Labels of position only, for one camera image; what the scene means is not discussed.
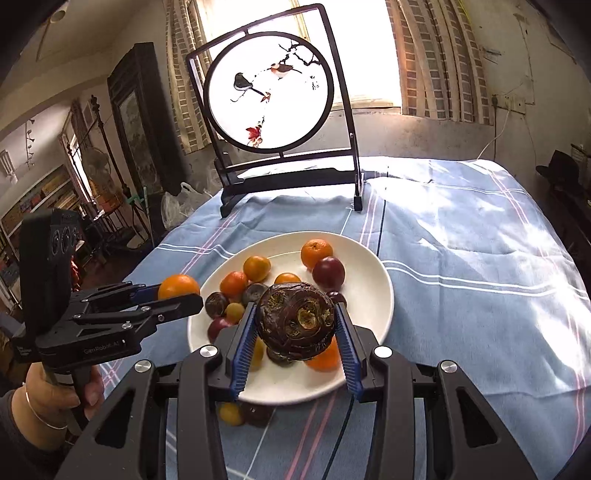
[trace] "bookshelf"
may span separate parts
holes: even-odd
[[[20,301],[18,268],[22,219],[41,208],[74,210],[80,199],[65,165],[43,175],[0,219],[0,280],[17,301]]]

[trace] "bird painting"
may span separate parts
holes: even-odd
[[[256,88],[254,88],[252,85],[252,82],[249,82],[248,80],[246,80],[244,78],[244,75],[242,74],[242,72],[238,72],[234,76],[234,88],[236,90],[238,90],[239,92],[242,92],[242,95],[240,95],[240,97],[238,97],[236,100],[232,100],[232,102],[237,102],[238,100],[240,100],[248,90],[252,90],[253,92],[256,92],[259,95],[261,95],[262,96],[261,102],[265,102],[265,101],[268,102],[271,99],[271,94],[269,92],[263,93],[263,92],[257,90]]]
[[[267,70],[270,70],[272,73],[277,75],[280,80],[285,75],[287,75],[289,72],[301,73],[299,70],[295,69],[292,65],[287,65],[285,63],[274,63]]]

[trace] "blue tablecloth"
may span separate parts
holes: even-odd
[[[350,160],[327,162],[348,167]],[[362,168],[362,212],[352,210],[351,185],[249,195],[225,219],[218,194],[173,230],[128,280],[154,284],[183,272],[203,284],[241,249],[294,231],[341,233],[376,252],[382,229],[377,253],[395,294],[385,344],[414,362],[456,360],[540,480],[553,478],[584,435],[591,407],[590,302],[571,257],[529,194],[493,162],[380,157],[362,159]],[[136,358],[101,366],[107,391],[140,358],[164,365],[188,355],[186,320],[159,326],[142,348]],[[315,401],[278,407],[265,429],[222,423],[229,478],[321,478],[350,414],[326,478],[362,479],[375,408],[350,399],[343,387]],[[425,476],[422,411],[417,403],[416,478]],[[176,478],[175,431],[173,403],[169,478]]]

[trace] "power cord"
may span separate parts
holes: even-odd
[[[493,105],[495,104],[495,98],[496,98],[496,96],[494,96],[494,97],[493,97]],[[491,146],[491,144],[492,144],[493,142],[496,144],[496,140],[497,140],[497,139],[498,139],[498,138],[499,138],[499,137],[500,137],[500,136],[501,136],[501,135],[502,135],[502,134],[505,132],[505,128],[507,127],[507,121],[509,120],[509,114],[511,113],[511,108],[512,108],[512,105],[511,105],[511,107],[509,108],[509,110],[507,111],[507,116],[506,116],[506,118],[505,118],[505,125],[503,125],[503,130],[501,130],[501,133],[500,133],[500,134],[496,135],[496,136],[495,136],[495,138],[493,138],[491,141],[489,141],[489,142],[486,144],[486,146],[485,146],[485,147],[482,149],[482,151],[480,152],[480,155],[478,155],[478,157],[476,158],[477,160],[480,160],[480,158],[482,157],[482,155],[483,155],[483,153],[486,151],[486,149],[487,149],[488,147],[490,147],[490,146]]]

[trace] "lamp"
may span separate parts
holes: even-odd
[[[66,16],[66,10],[68,10],[68,6],[70,5],[70,0],[67,0],[60,8],[58,8],[55,13],[49,19],[50,23],[58,23]]]

